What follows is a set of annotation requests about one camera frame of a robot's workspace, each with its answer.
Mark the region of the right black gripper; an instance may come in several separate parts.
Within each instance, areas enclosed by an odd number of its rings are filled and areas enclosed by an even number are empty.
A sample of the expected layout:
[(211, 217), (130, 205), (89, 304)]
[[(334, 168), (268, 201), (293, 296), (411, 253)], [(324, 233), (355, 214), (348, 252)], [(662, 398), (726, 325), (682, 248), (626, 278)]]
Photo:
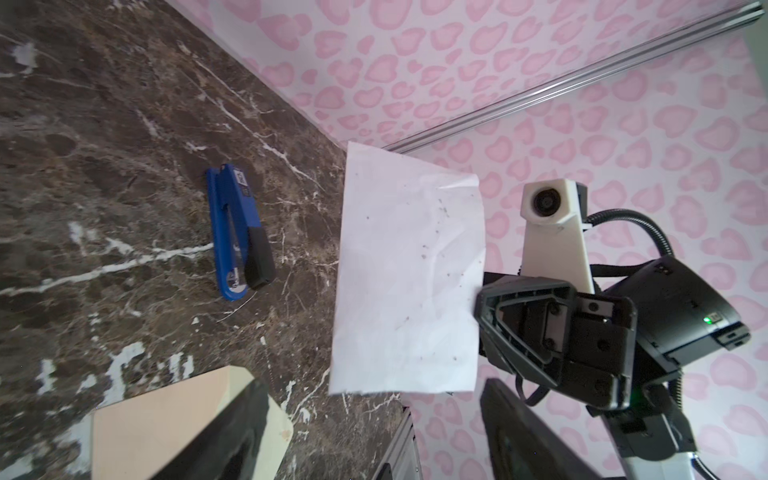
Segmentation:
[(505, 275), (475, 301), (481, 353), (496, 368), (598, 411), (630, 405), (637, 309), (563, 280)]

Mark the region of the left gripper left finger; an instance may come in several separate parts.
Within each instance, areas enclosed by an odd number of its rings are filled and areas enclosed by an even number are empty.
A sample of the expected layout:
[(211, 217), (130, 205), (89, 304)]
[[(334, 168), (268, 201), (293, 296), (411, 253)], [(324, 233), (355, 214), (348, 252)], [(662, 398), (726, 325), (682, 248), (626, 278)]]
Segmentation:
[(151, 477), (270, 479), (271, 405), (253, 377), (193, 377), (151, 391)]

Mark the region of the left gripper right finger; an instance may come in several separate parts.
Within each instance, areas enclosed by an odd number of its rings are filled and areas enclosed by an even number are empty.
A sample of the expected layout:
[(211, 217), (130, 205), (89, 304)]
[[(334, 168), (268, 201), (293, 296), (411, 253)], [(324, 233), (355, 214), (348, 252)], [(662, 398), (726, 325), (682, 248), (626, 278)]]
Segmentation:
[(598, 479), (500, 379), (488, 379), (480, 396), (489, 458), (496, 479)]

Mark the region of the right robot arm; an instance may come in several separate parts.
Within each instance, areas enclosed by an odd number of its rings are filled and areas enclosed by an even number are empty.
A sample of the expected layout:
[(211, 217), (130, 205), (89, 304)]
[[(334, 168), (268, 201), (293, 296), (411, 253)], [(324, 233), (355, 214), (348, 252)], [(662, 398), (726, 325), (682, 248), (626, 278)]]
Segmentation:
[(607, 429), (627, 479), (714, 477), (682, 407), (686, 365), (751, 336), (736, 310), (670, 255), (601, 265), (615, 284), (592, 294), (543, 277), (489, 274), (474, 316), (480, 350), (513, 386), (485, 383), (480, 399), (497, 479), (593, 479), (595, 470), (534, 407), (556, 392)]

